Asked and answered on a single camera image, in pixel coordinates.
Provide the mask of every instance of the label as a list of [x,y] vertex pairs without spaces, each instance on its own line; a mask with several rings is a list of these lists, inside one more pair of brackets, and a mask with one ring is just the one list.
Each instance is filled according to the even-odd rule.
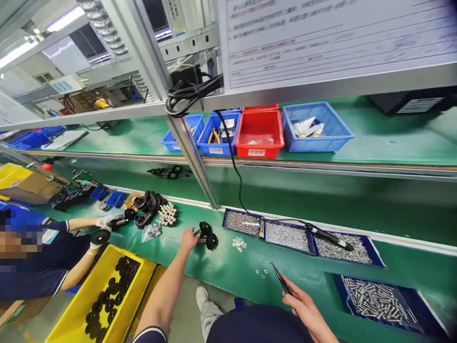
[[249,149],[248,156],[265,156],[265,149]]
[[210,148],[209,153],[215,153],[218,155],[222,155],[224,153],[224,150],[222,148]]
[[408,101],[397,113],[424,113],[444,98],[414,99]]
[[224,92],[457,61],[449,0],[218,0]]

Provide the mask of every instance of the person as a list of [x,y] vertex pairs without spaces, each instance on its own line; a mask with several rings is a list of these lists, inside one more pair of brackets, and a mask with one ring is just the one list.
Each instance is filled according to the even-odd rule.
[[[82,283],[97,260],[100,245],[92,244],[90,235],[75,237],[70,232],[90,226],[107,228],[116,218],[76,218],[25,227],[0,225],[0,301],[52,296]],[[40,244],[45,229],[58,231],[50,244]]]
[[[199,235],[193,236],[193,229],[184,231],[181,248],[152,291],[132,343],[167,341],[171,313],[182,284],[186,261],[199,238]],[[338,343],[311,297],[286,277],[284,280],[292,295],[283,292],[282,301],[292,307],[293,314],[268,305],[245,306],[223,314],[209,300],[208,291],[199,286],[197,304],[206,343]]]

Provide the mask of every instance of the white sneaker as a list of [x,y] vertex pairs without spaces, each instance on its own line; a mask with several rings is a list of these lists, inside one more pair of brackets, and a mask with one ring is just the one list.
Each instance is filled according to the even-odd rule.
[[198,286],[197,287],[197,305],[199,306],[200,312],[201,309],[203,308],[203,305],[209,301],[209,294],[208,291],[206,290],[205,287],[203,286]]

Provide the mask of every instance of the yellow plastic crate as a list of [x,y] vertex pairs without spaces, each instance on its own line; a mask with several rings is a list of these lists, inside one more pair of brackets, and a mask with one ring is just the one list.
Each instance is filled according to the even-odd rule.
[[[92,305],[97,300],[100,292],[107,288],[108,280],[114,277],[117,282],[119,281],[119,272],[115,271],[114,268],[122,256],[127,256],[140,262],[140,267],[124,297],[124,301],[120,306],[115,307],[118,312],[109,326],[103,342],[121,343],[124,341],[156,264],[110,244],[70,305],[68,305],[45,343],[89,343],[95,341],[91,340],[89,335],[84,332],[87,325],[86,315],[91,311]],[[104,307],[100,313],[100,323],[102,328],[108,327],[108,313],[105,312]]]
[[[0,168],[0,189],[7,188],[17,181],[28,178],[33,172],[14,163],[7,163]],[[8,201],[10,198],[0,195],[0,199]]]

